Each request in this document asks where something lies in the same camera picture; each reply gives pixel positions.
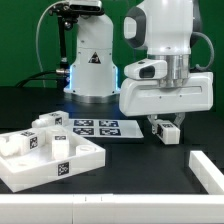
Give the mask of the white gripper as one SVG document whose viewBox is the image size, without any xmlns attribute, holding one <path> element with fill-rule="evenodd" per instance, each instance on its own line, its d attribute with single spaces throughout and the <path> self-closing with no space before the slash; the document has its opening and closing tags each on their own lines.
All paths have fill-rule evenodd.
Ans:
<svg viewBox="0 0 224 224">
<path fill-rule="evenodd" d="M 125 116 L 148 115 L 152 133 L 158 130 L 156 115 L 176 113 L 180 127 L 185 113 L 209 110 L 213 106 L 213 73 L 192 73 L 179 87 L 160 87 L 157 80 L 127 78 L 121 87 L 119 108 Z"/>
</svg>

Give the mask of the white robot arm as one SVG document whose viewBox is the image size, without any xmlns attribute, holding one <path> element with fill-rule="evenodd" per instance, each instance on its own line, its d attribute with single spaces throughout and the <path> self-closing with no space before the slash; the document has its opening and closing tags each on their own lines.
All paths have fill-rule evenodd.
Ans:
<svg viewBox="0 0 224 224">
<path fill-rule="evenodd" d="M 125 67 L 119 107 L 126 116 L 147 116 L 152 132 L 178 136 L 187 112 L 213 105 L 213 73 L 190 71 L 191 48 L 202 36 L 199 0 L 143 0 L 124 20 L 124 36 L 147 57 Z"/>
</svg>

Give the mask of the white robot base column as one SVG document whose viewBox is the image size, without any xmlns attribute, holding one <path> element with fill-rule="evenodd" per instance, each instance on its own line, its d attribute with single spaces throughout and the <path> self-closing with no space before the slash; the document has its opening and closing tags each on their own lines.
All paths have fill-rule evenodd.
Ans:
<svg viewBox="0 0 224 224">
<path fill-rule="evenodd" d="M 64 88 L 67 97 L 83 103 L 108 103 L 118 98 L 112 47 L 113 23 L 107 15 L 79 17 L 76 59 Z"/>
</svg>

